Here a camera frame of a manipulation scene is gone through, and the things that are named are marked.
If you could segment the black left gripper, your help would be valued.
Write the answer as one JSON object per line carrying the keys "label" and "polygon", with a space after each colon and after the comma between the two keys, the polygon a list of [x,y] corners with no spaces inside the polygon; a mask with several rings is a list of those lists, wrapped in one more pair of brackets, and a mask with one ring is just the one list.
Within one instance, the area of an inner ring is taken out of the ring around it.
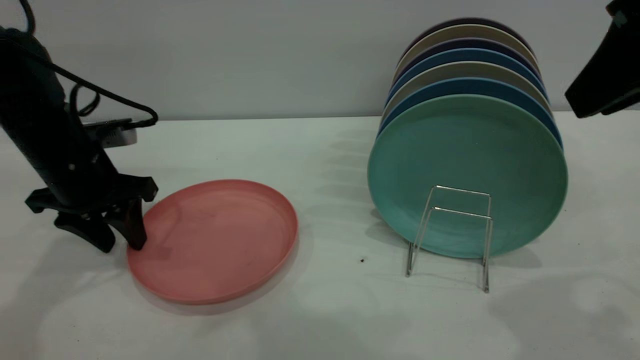
{"label": "black left gripper", "polygon": [[[103,253],[115,245],[115,228],[130,248],[147,241],[142,201],[158,186],[151,177],[119,173],[101,143],[63,109],[10,109],[10,139],[45,183],[26,198],[35,214],[61,212],[56,228],[74,234]],[[107,214],[107,223],[101,216]]]}

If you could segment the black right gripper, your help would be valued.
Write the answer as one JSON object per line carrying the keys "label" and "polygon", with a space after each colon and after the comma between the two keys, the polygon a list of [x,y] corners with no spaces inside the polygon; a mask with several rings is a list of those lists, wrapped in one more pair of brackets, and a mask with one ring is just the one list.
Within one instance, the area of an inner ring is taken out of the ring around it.
{"label": "black right gripper", "polygon": [[609,30],[565,93],[581,119],[609,116],[640,101],[640,1],[611,0],[606,11]]}

